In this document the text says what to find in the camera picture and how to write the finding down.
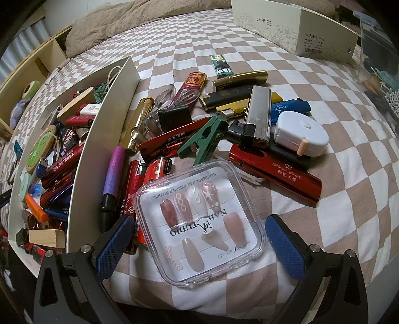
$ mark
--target checkered bed sheet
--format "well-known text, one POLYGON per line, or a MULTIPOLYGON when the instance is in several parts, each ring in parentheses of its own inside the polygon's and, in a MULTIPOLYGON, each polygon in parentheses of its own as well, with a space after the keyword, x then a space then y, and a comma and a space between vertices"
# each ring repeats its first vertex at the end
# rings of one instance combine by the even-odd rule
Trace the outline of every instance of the checkered bed sheet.
MULTIPOLYGON (((12 139, 24 147, 44 107, 71 85, 118 59, 130 55, 141 81, 131 107, 146 96, 156 97, 167 85, 178 89, 193 71, 216 78, 210 55, 222 54, 235 73, 267 70, 268 84, 284 100, 307 100, 312 117, 330 136, 328 148, 313 158, 309 172, 323 183, 316 208, 273 183, 245 183, 262 219, 277 213, 307 244, 343 253, 353 249, 366 284, 399 251, 398 140, 363 90, 348 64, 313 60, 287 53, 266 39, 237 27, 229 9, 210 10, 163 19, 114 36, 73 58, 56 71, 31 109, 22 117, 12 139)), ((208 82, 203 92, 211 92, 208 82)), ((199 107, 195 115, 204 114, 199 107)), ((221 141, 220 155, 230 145, 221 141)), ((15 159, 4 152, 2 182, 15 159)), ((175 159, 177 170, 191 159, 175 159)), ((228 272, 194 289, 165 283, 148 252, 123 255, 111 277, 117 302, 154 308, 194 309, 208 314, 269 319, 291 294, 292 282, 272 247, 245 267, 228 272)), ((314 315, 323 290, 313 305, 314 315)))

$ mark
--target barcode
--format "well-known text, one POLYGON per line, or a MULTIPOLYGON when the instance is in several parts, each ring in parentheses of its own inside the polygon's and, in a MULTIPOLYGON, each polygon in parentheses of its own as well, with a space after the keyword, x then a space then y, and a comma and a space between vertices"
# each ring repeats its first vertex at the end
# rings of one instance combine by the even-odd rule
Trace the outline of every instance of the barcode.
POLYGON ((323 51, 321 51, 319 49, 313 49, 313 48, 305 48, 305 52, 316 53, 316 54, 323 53, 323 51))
POLYGON ((134 227, 134 235, 133 235, 133 236, 137 236, 137 234, 138 234, 138 228, 139 228, 139 225, 138 225, 138 217, 136 216, 136 226, 134 227))

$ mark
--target green clip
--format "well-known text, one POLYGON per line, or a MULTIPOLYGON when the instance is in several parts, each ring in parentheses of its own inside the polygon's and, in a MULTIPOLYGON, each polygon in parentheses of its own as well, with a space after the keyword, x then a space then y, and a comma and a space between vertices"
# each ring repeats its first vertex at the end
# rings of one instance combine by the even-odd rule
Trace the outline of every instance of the green clip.
POLYGON ((208 161, 228 128, 229 123, 221 116, 213 116, 209 122, 203 125, 198 132, 179 148, 177 151, 178 156, 181 158, 186 157, 192 152, 191 145, 195 144, 197 157, 193 165, 208 161))
POLYGON ((94 91, 94 99, 96 100, 96 103, 101 105, 103 103, 104 97, 107 94, 106 89, 107 89, 107 82, 103 82, 97 90, 94 91))

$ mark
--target nail art design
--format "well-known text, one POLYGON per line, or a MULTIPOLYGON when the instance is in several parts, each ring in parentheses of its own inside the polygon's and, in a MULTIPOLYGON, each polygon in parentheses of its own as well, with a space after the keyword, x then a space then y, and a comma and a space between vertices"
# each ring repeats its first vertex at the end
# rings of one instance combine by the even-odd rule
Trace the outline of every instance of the nail art design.
POLYGON ((175 206, 184 221, 192 221, 193 213, 185 195, 178 192, 174 197, 175 206))
POLYGON ((165 258, 170 259, 173 266, 176 268, 177 271, 181 271, 184 269, 184 266, 179 260, 175 260, 173 257, 173 247, 171 245, 167 245, 164 247, 165 258))
POLYGON ((201 234, 201 239, 209 245, 217 247, 223 251, 229 249, 229 246, 223 242, 222 236, 218 231, 212 231, 209 234, 201 234))
POLYGON ((229 213, 223 217, 223 223, 234 244, 243 248, 247 241, 240 216, 236 212, 229 213))
POLYGON ((187 197, 190 200, 194 209, 196 210, 198 216, 208 216, 208 209, 206 207, 205 200, 196 186, 191 186, 190 188, 188 188, 187 197))
POLYGON ((217 189, 214 184, 204 182, 202 184, 202 194, 215 213, 220 211, 219 197, 217 196, 217 189))
POLYGON ((191 269, 197 272, 202 271, 203 260, 194 243, 190 239, 183 239, 182 245, 187 263, 191 269))
POLYGON ((162 200, 161 212, 164 215, 164 218, 168 223, 169 227, 177 225, 176 210, 169 199, 162 200))

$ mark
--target beige blanket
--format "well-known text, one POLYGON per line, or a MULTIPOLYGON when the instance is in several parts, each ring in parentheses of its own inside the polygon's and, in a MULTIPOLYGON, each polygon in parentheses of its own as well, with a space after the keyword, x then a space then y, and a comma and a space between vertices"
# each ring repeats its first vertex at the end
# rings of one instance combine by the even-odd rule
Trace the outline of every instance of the beige blanket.
POLYGON ((166 17, 231 8, 230 0, 135 0, 101 7, 78 21, 67 36, 67 56, 74 57, 106 39, 166 17))

